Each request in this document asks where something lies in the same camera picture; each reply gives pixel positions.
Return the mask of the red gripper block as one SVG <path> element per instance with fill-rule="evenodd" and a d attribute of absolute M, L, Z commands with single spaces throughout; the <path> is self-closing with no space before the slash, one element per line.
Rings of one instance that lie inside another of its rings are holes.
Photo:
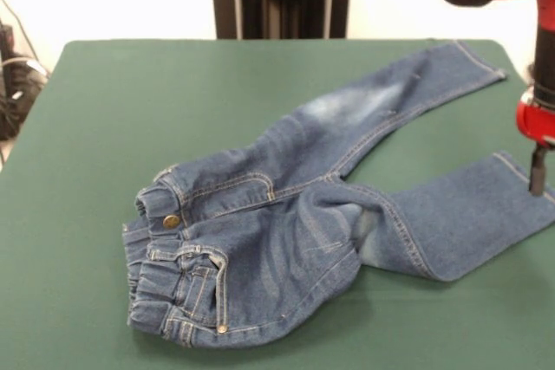
<path fill-rule="evenodd" d="M 538 144 L 532 152 L 528 191 L 542 195 L 545 189 L 545 147 L 554 145 L 554 112 L 540 106 L 532 91 L 525 91 L 516 107 L 519 132 Z"/>

